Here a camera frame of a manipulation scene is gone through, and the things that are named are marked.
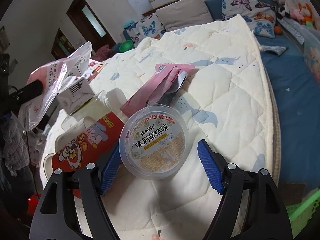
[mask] mattress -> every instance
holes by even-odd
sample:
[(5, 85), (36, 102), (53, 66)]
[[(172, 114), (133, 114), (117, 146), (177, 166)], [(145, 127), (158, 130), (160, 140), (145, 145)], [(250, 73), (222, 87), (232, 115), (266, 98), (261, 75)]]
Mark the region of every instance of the mattress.
[(262, 52), (281, 126), (280, 181), (305, 183), (306, 194), (320, 185), (320, 88), (304, 62), (301, 46), (290, 34), (257, 37), (262, 45), (286, 46), (281, 56)]
[[(102, 201), (121, 239), (157, 239), (159, 230), (162, 239), (202, 239), (221, 195), (212, 189), (198, 158), (199, 140), (206, 139), (244, 170), (267, 168), (273, 173), (273, 105), (254, 35), (238, 15), (167, 32), (160, 40), (146, 38), (137, 49), (116, 54), (107, 63), (92, 81), (93, 90), (118, 87), (127, 98), (154, 74), (157, 63), (196, 66), (171, 104), (182, 114), (192, 145), (182, 168), (166, 179), (149, 181), (121, 166)], [(43, 159), (54, 152), (66, 116), (61, 110), (47, 138), (40, 167), (43, 184)], [(90, 236), (79, 199), (76, 209), (83, 232)]]

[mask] white quilted mattress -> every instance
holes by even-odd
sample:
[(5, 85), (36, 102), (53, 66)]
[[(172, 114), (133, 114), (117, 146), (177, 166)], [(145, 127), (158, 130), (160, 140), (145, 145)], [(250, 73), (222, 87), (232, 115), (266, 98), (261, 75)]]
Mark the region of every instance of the white quilted mattress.
[[(124, 166), (103, 196), (105, 208), (121, 239), (199, 240), (207, 231), (221, 196), (212, 189), (197, 155), (205, 138), (227, 161), (242, 169), (272, 173), (273, 119), (267, 78), (254, 35), (240, 15), (229, 21), (167, 32), (161, 40), (145, 38), (137, 47), (107, 60), (92, 81), (96, 93), (119, 87), (129, 99), (155, 72), (157, 63), (196, 65), (172, 107), (189, 129), (191, 152), (182, 168), (160, 181), (138, 179)], [(59, 117), (49, 133), (42, 158), (54, 152), (63, 132)], [(90, 235), (81, 202), (77, 211)]]

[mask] jasmine honey tangerine label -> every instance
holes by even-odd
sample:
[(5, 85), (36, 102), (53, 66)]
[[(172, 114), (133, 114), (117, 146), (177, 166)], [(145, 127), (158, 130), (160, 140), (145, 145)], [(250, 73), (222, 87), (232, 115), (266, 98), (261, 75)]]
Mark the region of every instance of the jasmine honey tangerine label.
[(185, 137), (181, 125), (166, 114), (144, 117), (130, 134), (133, 145), (128, 157), (139, 167), (163, 172), (172, 169), (180, 160)]

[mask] green bowl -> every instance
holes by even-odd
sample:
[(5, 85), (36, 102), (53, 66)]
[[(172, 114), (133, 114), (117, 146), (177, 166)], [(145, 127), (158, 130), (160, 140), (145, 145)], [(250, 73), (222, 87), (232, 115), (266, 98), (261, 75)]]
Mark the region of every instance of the green bowl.
[(133, 41), (125, 41), (120, 45), (119, 51), (126, 52), (133, 48)]

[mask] pink cloth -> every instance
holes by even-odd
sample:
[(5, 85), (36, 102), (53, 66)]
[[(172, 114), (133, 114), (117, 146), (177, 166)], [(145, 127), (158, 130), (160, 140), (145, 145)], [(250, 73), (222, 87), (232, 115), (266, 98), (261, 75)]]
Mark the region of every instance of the pink cloth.
[(109, 48), (109, 45), (105, 45), (98, 49), (96, 52), (96, 55), (92, 56), (91, 59), (102, 62), (104, 60), (107, 60), (108, 58), (111, 58), (115, 52)]
[(156, 73), (123, 105), (120, 110), (127, 116), (145, 108), (146, 105), (156, 103), (171, 87), (181, 70), (187, 73), (195, 65), (187, 64), (156, 64)]

